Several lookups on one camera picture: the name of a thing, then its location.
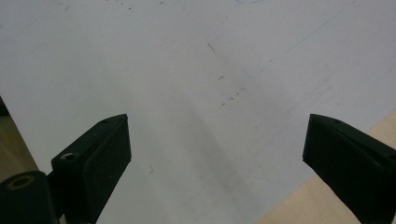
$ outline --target light wood table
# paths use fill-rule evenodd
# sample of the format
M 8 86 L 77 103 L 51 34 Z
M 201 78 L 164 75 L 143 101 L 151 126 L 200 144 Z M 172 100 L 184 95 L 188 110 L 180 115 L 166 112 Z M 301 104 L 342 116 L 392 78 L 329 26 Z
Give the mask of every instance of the light wood table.
M 396 111 L 382 119 L 369 132 L 377 140 L 396 148 Z M 360 223 L 353 213 L 317 175 L 283 200 L 257 224 L 354 224 Z
M 38 170 L 10 116 L 0 117 L 0 182 L 23 172 Z

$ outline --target wooden surface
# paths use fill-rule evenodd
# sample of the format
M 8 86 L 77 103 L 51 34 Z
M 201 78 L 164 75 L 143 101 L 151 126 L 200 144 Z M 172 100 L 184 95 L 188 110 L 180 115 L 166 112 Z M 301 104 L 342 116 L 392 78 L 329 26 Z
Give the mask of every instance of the wooden surface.
M 372 137 L 396 148 L 396 111 L 382 119 L 369 132 Z M 271 223 L 360 223 L 317 175 L 306 181 L 288 198 L 267 213 L 257 224 Z
M 0 182 L 32 170 L 37 166 L 14 121 L 10 116 L 0 117 Z

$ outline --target screw hole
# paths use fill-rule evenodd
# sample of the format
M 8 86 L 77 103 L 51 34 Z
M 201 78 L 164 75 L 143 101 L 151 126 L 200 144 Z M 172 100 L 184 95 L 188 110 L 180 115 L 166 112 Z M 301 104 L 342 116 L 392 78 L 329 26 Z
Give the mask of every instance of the screw hole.
M 65 153 L 62 155 L 61 160 L 65 160 L 65 161 L 71 161 L 76 157 L 75 154 L 73 153 Z
M 33 181 L 35 181 L 35 178 L 32 175 L 24 175 L 12 180 L 7 185 L 7 188 L 10 190 L 23 189 L 24 187 L 30 185 Z

